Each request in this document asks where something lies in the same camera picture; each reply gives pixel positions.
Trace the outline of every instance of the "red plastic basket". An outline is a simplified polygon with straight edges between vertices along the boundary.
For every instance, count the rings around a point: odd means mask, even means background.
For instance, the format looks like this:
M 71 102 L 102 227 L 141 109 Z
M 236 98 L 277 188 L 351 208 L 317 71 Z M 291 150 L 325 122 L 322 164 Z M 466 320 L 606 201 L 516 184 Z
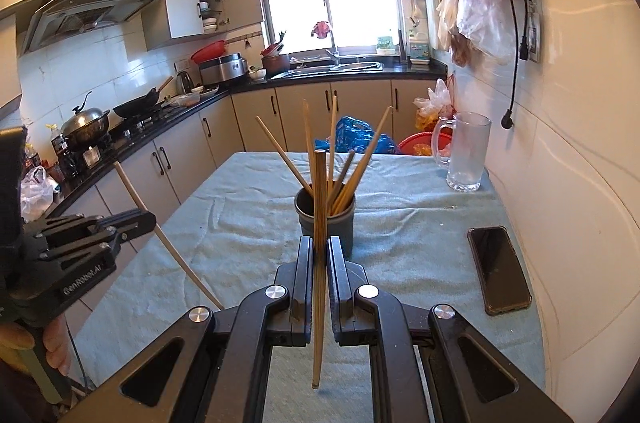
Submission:
M 418 132 L 417 134 L 409 136 L 398 144 L 398 149 L 405 156 L 415 156 L 414 146 L 418 143 L 431 146 L 431 134 L 432 132 Z M 440 132 L 440 136 L 438 137 L 438 150 L 443 150 L 449 143 L 451 143 L 451 136 Z
M 214 58 L 219 58 L 223 54 L 225 54 L 225 41 L 218 40 L 217 42 L 204 46 L 202 49 L 193 53 L 191 55 L 191 60 L 196 64 L 203 64 L 204 62 L 209 62 L 209 60 L 213 60 Z

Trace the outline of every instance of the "silver screw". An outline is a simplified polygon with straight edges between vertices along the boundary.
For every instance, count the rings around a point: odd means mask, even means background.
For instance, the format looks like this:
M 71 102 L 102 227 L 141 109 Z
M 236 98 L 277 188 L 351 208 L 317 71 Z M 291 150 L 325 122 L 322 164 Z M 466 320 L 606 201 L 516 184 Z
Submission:
M 287 294 L 287 290 L 284 289 L 284 287 L 278 285 L 269 286 L 267 289 L 265 289 L 264 294 L 269 298 L 277 299 L 284 297 L 284 295 Z
M 204 322 L 209 318 L 209 310 L 207 308 L 193 308 L 189 311 L 189 318 L 191 322 Z
M 371 284 L 364 284 L 358 288 L 358 295 L 364 298 L 375 298 L 378 296 L 378 288 Z
M 456 312 L 454 311 L 454 309 L 447 304 L 440 304 L 434 307 L 433 312 L 438 318 L 441 318 L 443 320 L 449 320 L 456 316 Z

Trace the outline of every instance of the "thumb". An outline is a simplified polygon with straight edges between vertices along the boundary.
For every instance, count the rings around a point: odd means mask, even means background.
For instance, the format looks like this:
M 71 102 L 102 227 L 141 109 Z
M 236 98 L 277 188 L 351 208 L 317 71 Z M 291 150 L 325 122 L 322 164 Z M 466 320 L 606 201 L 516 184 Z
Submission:
M 24 327 L 8 322 L 0 324 L 0 345 L 16 351 L 26 351 L 33 348 L 35 341 Z

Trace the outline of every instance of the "blue plastic bag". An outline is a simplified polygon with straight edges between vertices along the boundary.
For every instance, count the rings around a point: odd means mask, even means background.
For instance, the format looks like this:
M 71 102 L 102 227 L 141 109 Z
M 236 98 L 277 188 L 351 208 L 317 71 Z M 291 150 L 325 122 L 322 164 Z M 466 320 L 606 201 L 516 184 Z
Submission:
M 353 149 L 363 154 L 375 133 L 369 123 L 344 116 L 335 126 L 335 151 L 348 152 Z M 326 140 L 316 139 L 316 149 L 328 151 L 329 143 Z M 396 153 L 398 153 L 398 147 L 394 141 L 386 134 L 381 135 L 373 154 Z

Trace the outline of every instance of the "gray cup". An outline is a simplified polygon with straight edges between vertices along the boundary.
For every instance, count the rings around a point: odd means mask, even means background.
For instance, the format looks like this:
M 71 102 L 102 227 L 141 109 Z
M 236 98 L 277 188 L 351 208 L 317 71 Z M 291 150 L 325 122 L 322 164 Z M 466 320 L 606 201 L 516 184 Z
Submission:
M 294 200 L 298 219 L 300 220 L 300 228 L 302 235 L 314 235 L 314 200 L 304 188 L 296 194 Z M 356 210 L 356 197 L 353 196 L 349 206 L 339 215 L 334 215 L 327 219 L 327 236 L 340 237 L 340 246 L 345 259 L 351 258 L 351 250 L 353 249 L 353 213 Z

